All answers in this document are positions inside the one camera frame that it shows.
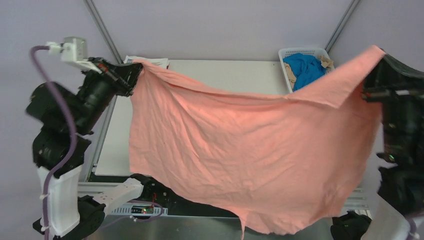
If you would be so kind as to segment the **pink t shirt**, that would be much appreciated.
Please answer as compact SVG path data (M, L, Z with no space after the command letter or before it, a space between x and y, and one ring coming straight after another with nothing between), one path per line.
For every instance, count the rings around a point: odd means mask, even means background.
M130 98L129 169L263 234L337 216L381 124L381 105L361 91L384 54L371 46L288 95L224 91L143 60Z

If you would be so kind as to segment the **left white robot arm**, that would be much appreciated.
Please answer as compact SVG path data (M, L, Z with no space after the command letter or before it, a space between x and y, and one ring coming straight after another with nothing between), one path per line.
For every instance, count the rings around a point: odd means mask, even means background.
M129 97L143 69L140 63L114 65L101 57L88 60L77 93L48 81L31 94L26 113L42 123L32 143L33 162L41 184L42 217L33 228L55 240L83 240L105 217L124 203L141 196L146 178L141 175L96 195L78 196L86 139L115 96Z

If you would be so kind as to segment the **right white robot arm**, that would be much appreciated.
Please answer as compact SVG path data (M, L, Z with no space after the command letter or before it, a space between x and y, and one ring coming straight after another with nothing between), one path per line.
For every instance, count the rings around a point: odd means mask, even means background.
M366 76L361 92L381 103L384 150L376 215L354 211L334 217L335 240L418 240L424 222L424 74L389 54Z

